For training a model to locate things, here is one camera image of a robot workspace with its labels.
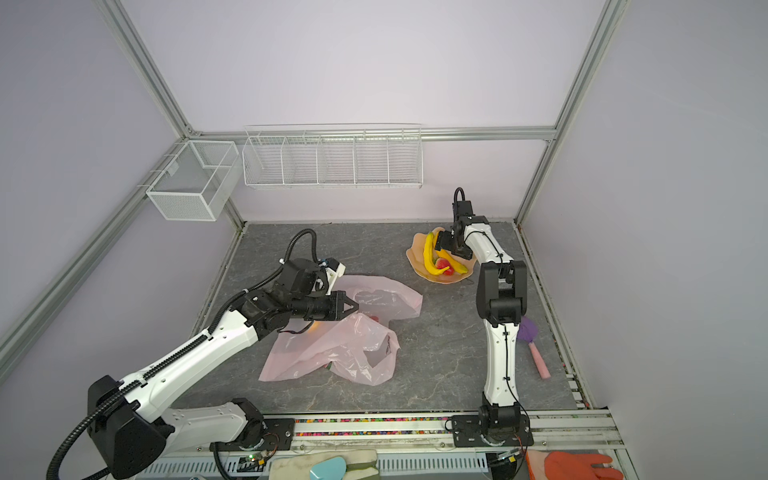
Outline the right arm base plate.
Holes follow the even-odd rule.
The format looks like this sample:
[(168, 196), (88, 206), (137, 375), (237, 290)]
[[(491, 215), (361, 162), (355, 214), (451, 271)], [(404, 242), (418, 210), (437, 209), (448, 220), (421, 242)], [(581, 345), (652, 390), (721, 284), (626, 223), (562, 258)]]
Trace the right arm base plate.
[(500, 420), (481, 419), (478, 413), (450, 419), (453, 443), (468, 447), (530, 447), (534, 444), (530, 418), (521, 414)]

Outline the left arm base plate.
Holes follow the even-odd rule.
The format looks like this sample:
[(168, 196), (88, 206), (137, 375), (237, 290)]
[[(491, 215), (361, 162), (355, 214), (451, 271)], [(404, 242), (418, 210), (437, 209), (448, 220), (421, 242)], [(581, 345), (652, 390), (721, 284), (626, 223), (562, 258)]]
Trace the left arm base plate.
[(267, 418), (261, 422), (249, 421), (244, 430), (232, 441), (219, 443), (220, 452), (290, 450), (294, 436), (294, 418)]

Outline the pink plastic bag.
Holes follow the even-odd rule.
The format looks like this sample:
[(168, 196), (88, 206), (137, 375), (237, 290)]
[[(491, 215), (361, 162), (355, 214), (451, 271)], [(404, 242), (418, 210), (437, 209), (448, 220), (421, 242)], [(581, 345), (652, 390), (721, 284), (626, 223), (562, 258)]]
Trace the pink plastic bag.
[(344, 276), (334, 288), (357, 302), (359, 310), (338, 322), (317, 322), (302, 334), (279, 334), (260, 381), (293, 380), (322, 367), (366, 386), (393, 377), (400, 344), (389, 323), (419, 317), (423, 296), (383, 276)]

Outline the yellow green banana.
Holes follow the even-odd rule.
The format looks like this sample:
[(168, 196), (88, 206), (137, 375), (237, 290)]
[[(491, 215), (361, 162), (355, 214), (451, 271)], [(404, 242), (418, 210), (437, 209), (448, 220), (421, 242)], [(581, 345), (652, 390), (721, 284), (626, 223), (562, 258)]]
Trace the yellow green banana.
[(440, 276), (440, 275), (445, 274), (446, 272), (451, 272), (452, 271), (452, 267), (451, 267), (450, 263), (447, 263), (447, 265), (442, 267), (442, 268), (439, 268), (435, 264), (435, 260), (434, 260), (434, 253), (435, 253), (435, 250), (434, 250), (434, 240), (435, 240), (435, 236), (434, 236), (434, 234), (432, 232), (430, 232), (429, 234), (426, 235), (425, 242), (424, 242), (424, 247), (423, 247), (423, 263), (424, 263), (424, 266), (425, 266), (427, 272), (430, 275)]

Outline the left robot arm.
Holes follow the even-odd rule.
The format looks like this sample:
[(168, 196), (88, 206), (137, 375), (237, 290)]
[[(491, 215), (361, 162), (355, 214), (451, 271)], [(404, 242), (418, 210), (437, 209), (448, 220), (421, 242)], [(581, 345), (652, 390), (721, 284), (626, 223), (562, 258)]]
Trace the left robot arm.
[(317, 237), (311, 228), (289, 242), (280, 266), (266, 279), (231, 297), (210, 325), (152, 364), (121, 380), (106, 375), (88, 390), (87, 416), (54, 453), (46, 478), (57, 479), (66, 455), (87, 434), (106, 466), (94, 478), (130, 479), (162, 456), (201, 444), (212, 449), (261, 447), (269, 431), (263, 414), (245, 398), (220, 406), (175, 409), (173, 403), (199, 380), (235, 354), (273, 332), (287, 332), (293, 319), (341, 321), (359, 305), (335, 283), (344, 275), (338, 260), (293, 258), (303, 236)]

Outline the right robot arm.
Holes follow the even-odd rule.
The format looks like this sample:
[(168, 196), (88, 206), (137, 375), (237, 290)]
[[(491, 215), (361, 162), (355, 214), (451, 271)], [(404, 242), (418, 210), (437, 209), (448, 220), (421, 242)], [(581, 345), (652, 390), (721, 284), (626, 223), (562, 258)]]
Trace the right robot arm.
[(453, 224), (438, 234), (437, 249), (478, 262), (476, 309), (486, 335), (486, 377), (474, 438), (491, 446), (525, 448), (532, 436), (515, 383), (515, 350), (527, 311), (527, 266), (503, 249), (461, 187), (454, 191), (452, 212)]

